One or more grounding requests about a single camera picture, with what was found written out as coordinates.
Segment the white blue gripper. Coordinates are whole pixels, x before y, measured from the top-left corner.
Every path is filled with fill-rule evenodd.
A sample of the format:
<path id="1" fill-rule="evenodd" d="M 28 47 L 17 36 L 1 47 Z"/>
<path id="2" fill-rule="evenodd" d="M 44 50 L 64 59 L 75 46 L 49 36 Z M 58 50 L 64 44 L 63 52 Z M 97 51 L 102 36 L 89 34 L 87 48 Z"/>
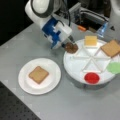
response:
<path id="1" fill-rule="evenodd" d="M 72 34 L 72 29 L 61 20 L 57 20 L 55 17 L 51 17 L 43 26 L 47 39 L 51 42 L 51 48 L 57 49 L 62 43 L 68 39 Z"/>

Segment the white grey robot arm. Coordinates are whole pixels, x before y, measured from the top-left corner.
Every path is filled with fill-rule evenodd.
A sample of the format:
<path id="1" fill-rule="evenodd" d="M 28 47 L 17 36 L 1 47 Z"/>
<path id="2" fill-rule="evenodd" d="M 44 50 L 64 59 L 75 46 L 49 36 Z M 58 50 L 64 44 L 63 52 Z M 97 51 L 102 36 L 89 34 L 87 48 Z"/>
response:
<path id="1" fill-rule="evenodd" d="M 25 6 L 26 14 L 40 27 L 52 49 L 66 47 L 66 40 L 72 34 L 72 29 L 55 17 L 61 3 L 62 0 L 29 0 Z"/>

